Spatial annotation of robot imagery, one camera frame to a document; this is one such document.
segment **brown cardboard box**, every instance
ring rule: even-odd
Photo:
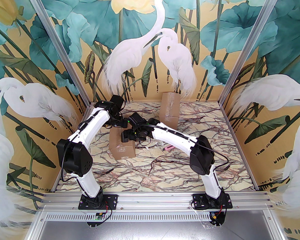
[[[136,156],[135,141],[121,142],[121,133],[124,128],[112,127],[109,136],[109,151],[115,160],[134,158]]]
[[[161,99],[159,120],[172,129],[177,129],[180,116],[181,95],[175,92],[164,92]]]

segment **mural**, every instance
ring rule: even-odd
[[[300,0],[278,0],[225,108],[259,188],[279,211],[288,239],[300,239]]]
[[[0,0],[0,239],[23,239],[60,170],[56,143],[85,111],[68,72],[42,42],[52,49],[30,1]]]
[[[218,99],[264,1],[42,3],[91,100],[115,93],[127,101],[159,101],[162,92],[175,91],[184,99],[204,101]],[[273,40],[273,26],[267,24],[258,44]],[[42,34],[36,38],[56,61],[50,41]],[[41,68],[51,67],[33,53],[40,55],[31,58]]]

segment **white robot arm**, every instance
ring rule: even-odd
[[[57,144],[60,166],[71,174],[71,178],[77,180],[82,189],[81,200],[84,199],[85,203],[91,203],[94,209],[103,205],[103,191],[93,176],[91,170],[93,159],[88,152],[93,137],[102,126],[112,125],[127,128],[129,122],[132,129],[122,132],[122,142],[145,140],[149,136],[167,142],[185,152],[190,156],[191,169],[201,176],[205,185],[205,196],[209,207],[219,209],[227,194],[219,184],[215,172],[214,152],[207,138],[203,135],[199,137],[185,135],[154,118],[146,121],[136,112],[125,119],[120,114],[123,102],[123,99],[117,95],[114,95],[110,101],[99,101],[88,119],[79,124],[78,130],[67,140],[61,139]]]

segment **white egret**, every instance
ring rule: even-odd
[[[300,105],[300,84],[285,74],[267,75],[248,83],[235,100],[233,110],[255,102],[275,111]]]
[[[9,162],[14,154],[11,142],[5,137],[2,116],[0,113],[0,239],[7,239],[17,234],[14,223],[31,221],[29,214],[15,208],[15,204],[27,205],[25,198],[9,192],[6,188]]]
[[[157,11],[157,19],[151,30],[139,38],[126,39],[120,42],[104,62],[105,79],[103,79],[103,86],[114,94],[119,94],[117,89],[122,90],[122,73],[140,65],[142,56],[151,45],[149,41],[164,24],[165,7],[162,0],[154,0],[154,6]]]
[[[180,80],[180,89],[184,96],[193,93],[197,85],[196,74],[192,67],[191,53],[187,47],[178,43],[178,36],[170,28],[162,28],[149,43],[160,39],[158,55],[162,63],[169,69],[174,88]]]
[[[41,83],[25,86],[13,77],[0,79],[0,103],[4,97],[11,109],[27,118],[47,118],[58,124],[77,126],[77,114],[64,98],[54,94]]]
[[[284,168],[276,172],[282,173],[283,179],[290,178],[274,194],[283,201],[280,208],[285,211],[286,216],[300,218],[300,125],[295,134],[292,154],[287,158]]]

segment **marble floor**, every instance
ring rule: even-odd
[[[160,102],[127,103],[122,111],[146,118],[159,118]],[[235,141],[231,136],[217,102],[182,102],[178,128],[188,135],[205,135],[216,151],[226,155],[229,164],[216,169],[221,186],[227,191],[254,190]],[[174,148],[163,151],[167,143],[151,140],[136,145],[135,158],[115,160],[109,152],[109,130],[102,128],[90,145],[92,171],[104,191],[204,191],[198,174],[189,167],[189,157]],[[224,158],[215,154],[215,164]],[[61,191],[80,191],[74,180],[60,187]]]

